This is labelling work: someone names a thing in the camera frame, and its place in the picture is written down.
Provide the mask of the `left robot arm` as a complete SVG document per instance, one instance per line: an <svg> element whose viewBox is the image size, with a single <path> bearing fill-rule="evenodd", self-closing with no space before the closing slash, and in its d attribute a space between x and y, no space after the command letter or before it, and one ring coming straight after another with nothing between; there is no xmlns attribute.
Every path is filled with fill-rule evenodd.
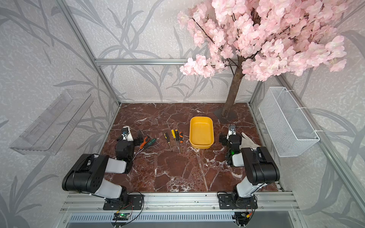
<svg viewBox="0 0 365 228"><path fill-rule="evenodd" d="M127 201L127 189L104 178L106 173L128 174L133 167L135 147L143 138L123 135L115 146L116 158L101 154L82 154L62 181L62 189L108 200Z"/></svg>

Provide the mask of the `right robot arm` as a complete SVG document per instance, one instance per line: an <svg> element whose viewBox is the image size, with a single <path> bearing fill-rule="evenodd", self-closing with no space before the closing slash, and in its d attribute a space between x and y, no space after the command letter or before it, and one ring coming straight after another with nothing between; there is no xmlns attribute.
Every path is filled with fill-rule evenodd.
<svg viewBox="0 0 365 228"><path fill-rule="evenodd" d="M245 169L246 176L233 190L234 200L251 198L259 189L280 179L279 169L268 149L256 144L246 134L221 134L219 142L227 148L227 164Z"/></svg>

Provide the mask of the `black yellow stubby screwdriver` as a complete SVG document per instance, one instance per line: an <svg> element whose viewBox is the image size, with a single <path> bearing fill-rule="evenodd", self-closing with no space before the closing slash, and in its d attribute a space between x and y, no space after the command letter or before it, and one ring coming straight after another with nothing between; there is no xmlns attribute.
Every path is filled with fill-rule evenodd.
<svg viewBox="0 0 365 228"><path fill-rule="evenodd" d="M168 135L168 133L167 133L167 132L165 132L165 133L164 133L164 137L165 137L165 139L166 139L166 141L167 141L167 143L168 143L168 145L169 145L169 147L170 147L170 151L172 152L172 151L173 151L173 149L172 149L172 147L171 147L170 137L169 137L169 135Z"/></svg>

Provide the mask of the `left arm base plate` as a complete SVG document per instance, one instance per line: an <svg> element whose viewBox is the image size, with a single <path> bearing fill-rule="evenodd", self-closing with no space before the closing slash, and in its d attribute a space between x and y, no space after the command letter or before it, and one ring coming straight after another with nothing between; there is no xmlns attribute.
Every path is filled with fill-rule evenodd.
<svg viewBox="0 0 365 228"><path fill-rule="evenodd" d="M106 199L103 210L104 211L118 211L118 210L141 210L144 205L144 196L141 194L132 194L121 199Z"/></svg>

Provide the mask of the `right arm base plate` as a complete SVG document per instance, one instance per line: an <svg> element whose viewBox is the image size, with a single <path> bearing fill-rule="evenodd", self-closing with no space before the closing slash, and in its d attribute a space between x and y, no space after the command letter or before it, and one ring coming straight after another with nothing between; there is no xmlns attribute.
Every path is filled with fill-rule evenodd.
<svg viewBox="0 0 365 228"><path fill-rule="evenodd" d="M230 209L243 209L243 210L255 210L258 208L257 198L255 195L242 198L239 197L235 192L218 192L217 198L219 201L219 208L221 210Z"/></svg>

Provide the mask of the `orange handled large screwdriver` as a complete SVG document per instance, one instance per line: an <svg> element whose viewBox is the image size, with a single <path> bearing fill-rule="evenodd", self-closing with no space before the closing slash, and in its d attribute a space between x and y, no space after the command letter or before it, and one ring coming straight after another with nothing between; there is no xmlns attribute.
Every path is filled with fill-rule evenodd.
<svg viewBox="0 0 365 228"><path fill-rule="evenodd" d="M142 150L144 149L144 146L149 142L150 140L150 136L146 136L143 140L143 142L141 143L138 152L134 155L134 158L136 158L136 156L142 152Z"/></svg>

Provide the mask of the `black orange small screwdriver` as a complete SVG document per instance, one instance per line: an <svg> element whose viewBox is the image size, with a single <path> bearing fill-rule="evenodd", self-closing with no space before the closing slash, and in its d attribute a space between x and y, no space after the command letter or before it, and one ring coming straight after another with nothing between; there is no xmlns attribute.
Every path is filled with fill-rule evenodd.
<svg viewBox="0 0 365 228"><path fill-rule="evenodd" d="M182 147L182 145L183 145L183 139L184 139L184 137L183 137L183 132L180 132L180 133L179 133L179 142L180 142L180 147Z"/></svg>

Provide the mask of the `green black handled screwdriver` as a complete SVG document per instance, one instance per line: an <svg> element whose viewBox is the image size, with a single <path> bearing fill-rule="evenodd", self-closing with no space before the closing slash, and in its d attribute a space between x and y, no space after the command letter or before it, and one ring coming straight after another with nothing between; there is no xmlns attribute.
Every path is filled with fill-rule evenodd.
<svg viewBox="0 0 365 228"><path fill-rule="evenodd" d="M156 142L156 139L150 139L149 142L144 146L144 149L148 149L149 147L153 146L154 143Z"/></svg>

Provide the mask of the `yellow plastic storage box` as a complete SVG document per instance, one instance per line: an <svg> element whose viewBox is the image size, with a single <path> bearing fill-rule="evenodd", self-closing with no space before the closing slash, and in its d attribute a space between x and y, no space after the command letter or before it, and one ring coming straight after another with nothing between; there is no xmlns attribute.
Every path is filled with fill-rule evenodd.
<svg viewBox="0 0 365 228"><path fill-rule="evenodd" d="M205 116L193 117L190 120L189 141L195 149L209 149L214 144L212 119Z"/></svg>

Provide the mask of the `black yellow-tip slim screwdriver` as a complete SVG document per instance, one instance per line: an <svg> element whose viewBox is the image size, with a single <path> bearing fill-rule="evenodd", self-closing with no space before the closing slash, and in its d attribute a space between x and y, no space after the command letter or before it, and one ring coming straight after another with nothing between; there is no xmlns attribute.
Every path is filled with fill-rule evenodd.
<svg viewBox="0 0 365 228"><path fill-rule="evenodd" d="M180 149L180 145L179 145L179 134L178 134L178 130L175 129L174 130L174 133L175 133L175 142L176 142L178 151L179 151L179 153L181 153L181 149Z"/></svg>

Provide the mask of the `yellow handled screwdriver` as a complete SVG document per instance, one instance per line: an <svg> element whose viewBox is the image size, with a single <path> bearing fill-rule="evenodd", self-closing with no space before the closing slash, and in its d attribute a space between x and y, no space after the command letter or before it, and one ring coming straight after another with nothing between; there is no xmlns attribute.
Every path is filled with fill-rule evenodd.
<svg viewBox="0 0 365 228"><path fill-rule="evenodd" d="M172 129L172 130L171 130L171 133L172 133L172 136L173 136L173 138L174 138L175 144L176 144L176 146L177 146L177 148L178 148L178 150L179 150L178 138L177 138L177 136L176 136L176 132L175 132L175 130L174 130L174 129Z"/></svg>

